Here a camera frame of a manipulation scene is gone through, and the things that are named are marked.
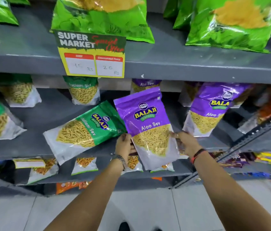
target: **tile grout line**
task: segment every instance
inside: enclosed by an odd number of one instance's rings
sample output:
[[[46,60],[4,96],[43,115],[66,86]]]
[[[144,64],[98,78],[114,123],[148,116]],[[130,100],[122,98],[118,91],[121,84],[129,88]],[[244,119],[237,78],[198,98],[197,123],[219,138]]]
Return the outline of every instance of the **tile grout line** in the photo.
[[[176,205],[175,205],[175,199],[174,199],[174,195],[173,195],[173,189],[171,189],[171,193],[172,193],[172,198],[173,198],[173,202],[174,202],[176,217],[177,217],[177,221],[178,221],[178,225],[179,225],[179,230],[181,231],[180,223],[179,223],[179,219],[178,219],[178,214],[177,214],[177,210],[176,210]]]
[[[25,227],[24,227],[23,231],[25,231],[25,228],[26,228],[26,226],[27,226],[27,224],[28,224],[29,217],[30,217],[31,211],[32,211],[32,209],[33,209],[33,206],[34,206],[34,203],[35,203],[36,198],[37,198],[37,196],[35,196],[35,199],[34,199],[34,201],[33,201],[33,204],[32,204],[32,207],[31,207],[31,210],[30,210],[30,213],[29,213],[29,215],[28,215],[28,218],[27,218],[27,221],[26,221],[26,223],[25,223]]]

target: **blank price label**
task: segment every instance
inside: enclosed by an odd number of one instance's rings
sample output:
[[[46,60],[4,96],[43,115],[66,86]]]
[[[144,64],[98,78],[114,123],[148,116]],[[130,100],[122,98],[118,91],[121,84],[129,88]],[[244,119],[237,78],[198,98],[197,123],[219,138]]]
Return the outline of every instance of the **blank price label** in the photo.
[[[123,58],[97,55],[96,68],[97,68],[98,75],[122,77]]]
[[[96,75],[94,55],[64,53],[69,73]]]

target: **person's right arm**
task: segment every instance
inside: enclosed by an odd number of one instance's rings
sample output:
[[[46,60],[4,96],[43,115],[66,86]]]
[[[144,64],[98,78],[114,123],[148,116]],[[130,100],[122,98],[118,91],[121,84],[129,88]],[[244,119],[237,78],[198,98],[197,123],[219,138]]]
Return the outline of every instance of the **person's right arm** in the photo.
[[[185,132],[174,135],[178,135],[189,157],[202,148]],[[207,151],[199,154],[194,166],[226,231],[271,231],[271,215]]]

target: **hand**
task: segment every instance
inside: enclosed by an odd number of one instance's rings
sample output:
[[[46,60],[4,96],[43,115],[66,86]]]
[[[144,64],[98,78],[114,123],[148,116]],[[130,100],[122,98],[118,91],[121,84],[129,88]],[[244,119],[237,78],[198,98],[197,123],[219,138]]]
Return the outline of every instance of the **hand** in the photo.
[[[128,163],[128,156],[132,152],[136,152],[136,150],[131,145],[131,135],[124,133],[116,141],[115,154],[122,156]]]
[[[189,157],[193,157],[198,150],[203,148],[201,145],[199,145],[195,137],[186,132],[170,132],[170,134],[173,138],[179,139],[184,144],[185,154]]]

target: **person's left hand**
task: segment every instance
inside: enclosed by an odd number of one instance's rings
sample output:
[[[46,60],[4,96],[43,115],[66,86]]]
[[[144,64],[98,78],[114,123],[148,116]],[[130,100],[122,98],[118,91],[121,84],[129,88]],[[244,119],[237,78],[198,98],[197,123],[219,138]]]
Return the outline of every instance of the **person's left hand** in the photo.
[[[116,141],[115,154],[122,156],[126,163],[128,163],[128,155],[136,152],[133,145],[131,145],[131,135],[122,134]]]

